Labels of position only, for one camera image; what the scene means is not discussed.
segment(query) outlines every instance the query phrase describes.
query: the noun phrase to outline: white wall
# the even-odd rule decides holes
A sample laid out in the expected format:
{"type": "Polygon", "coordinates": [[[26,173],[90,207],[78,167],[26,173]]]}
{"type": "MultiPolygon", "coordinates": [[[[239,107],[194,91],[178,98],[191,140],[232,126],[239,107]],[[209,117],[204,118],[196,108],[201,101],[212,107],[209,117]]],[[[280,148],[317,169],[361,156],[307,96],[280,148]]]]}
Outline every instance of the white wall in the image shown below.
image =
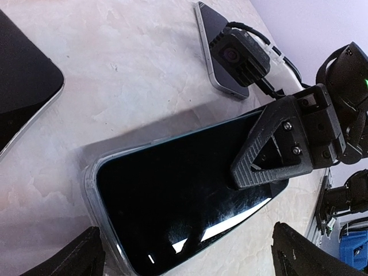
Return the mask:
{"type": "MultiPolygon", "coordinates": [[[[278,48],[297,66],[303,81],[315,83],[323,61],[336,49],[356,42],[368,53],[367,0],[251,0],[273,35],[278,48]]],[[[331,168],[334,184],[341,186],[368,160],[331,168]]]]}

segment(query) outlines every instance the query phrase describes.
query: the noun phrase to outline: smartphone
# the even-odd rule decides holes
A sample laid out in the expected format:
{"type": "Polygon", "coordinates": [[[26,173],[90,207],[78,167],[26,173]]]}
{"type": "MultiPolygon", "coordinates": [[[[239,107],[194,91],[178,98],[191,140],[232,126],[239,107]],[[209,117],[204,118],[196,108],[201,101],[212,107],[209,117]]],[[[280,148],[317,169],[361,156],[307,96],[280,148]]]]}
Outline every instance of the smartphone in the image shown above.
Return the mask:
{"type": "Polygon", "coordinates": [[[209,43],[226,27],[228,21],[202,2],[196,4],[195,10],[211,84],[238,99],[248,98],[249,89],[239,85],[210,54],[209,43]]]}
{"type": "Polygon", "coordinates": [[[0,157],[63,86],[62,72],[0,10],[0,157]]]}
{"type": "Polygon", "coordinates": [[[161,275],[229,233],[287,185],[235,190],[230,166],[261,110],[88,168],[92,214],[128,275],[161,275]]]}

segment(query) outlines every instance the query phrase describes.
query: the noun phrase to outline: blue bin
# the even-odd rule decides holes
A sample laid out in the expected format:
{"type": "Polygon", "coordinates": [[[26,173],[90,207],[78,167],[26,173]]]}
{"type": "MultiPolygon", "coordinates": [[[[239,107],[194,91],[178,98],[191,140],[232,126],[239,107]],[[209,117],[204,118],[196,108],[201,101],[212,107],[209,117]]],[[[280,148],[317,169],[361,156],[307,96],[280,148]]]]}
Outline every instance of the blue bin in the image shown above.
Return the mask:
{"type": "Polygon", "coordinates": [[[368,262],[368,231],[350,232],[340,243],[340,260],[349,266],[363,270],[368,262]]]}

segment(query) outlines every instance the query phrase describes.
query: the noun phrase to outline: table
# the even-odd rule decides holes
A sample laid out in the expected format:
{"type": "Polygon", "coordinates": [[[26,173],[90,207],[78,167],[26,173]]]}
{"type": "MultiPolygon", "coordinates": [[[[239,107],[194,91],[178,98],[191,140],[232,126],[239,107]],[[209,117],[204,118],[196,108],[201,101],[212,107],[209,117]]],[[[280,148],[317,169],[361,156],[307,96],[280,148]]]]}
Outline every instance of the table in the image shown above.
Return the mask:
{"type": "MultiPolygon", "coordinates": [[[[249,0],[206,4],[271,38],[249,0]]],[[[60,98],[0,162],[0,275],[23,273],[91,225],[83,170],[101,154],[270,100],[256,87],[248,100],[234,101],[211,86],[193,2],[0,0],[0,9],[66,78],[60,98]]],[[[304,233],[322,174],[291,179],[245,224],[168,275],[272,275],[273,225],[304,233]]],[[[117,275],[110,259],[106,275],[117,275]]]]}

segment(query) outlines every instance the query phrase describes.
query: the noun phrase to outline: marble table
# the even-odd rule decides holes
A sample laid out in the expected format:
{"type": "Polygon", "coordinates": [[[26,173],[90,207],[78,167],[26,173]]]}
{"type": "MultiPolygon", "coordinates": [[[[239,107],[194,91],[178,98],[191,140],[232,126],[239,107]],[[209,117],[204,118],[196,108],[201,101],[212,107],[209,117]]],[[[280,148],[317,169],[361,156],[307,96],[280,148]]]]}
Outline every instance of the marble table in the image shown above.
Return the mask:
{"type": "MultiPolygon", "coordinates": [[[[271,38],[250,0],[208,0],[271,38]]],[[[83,170],[101,154],[236,117],[270,99],[234,101],[208,79],[194,2],[0,0],[57,64],[60,98],[0,162],[0,275],[19,275],[91,225],[83,170]]],[[[322,171],[290,180],[259,213],[168,275],[273,275],[273,225],[304,234],[322,171]]],[[[105,275],[118,275],[112,263],[105,275]]]]}

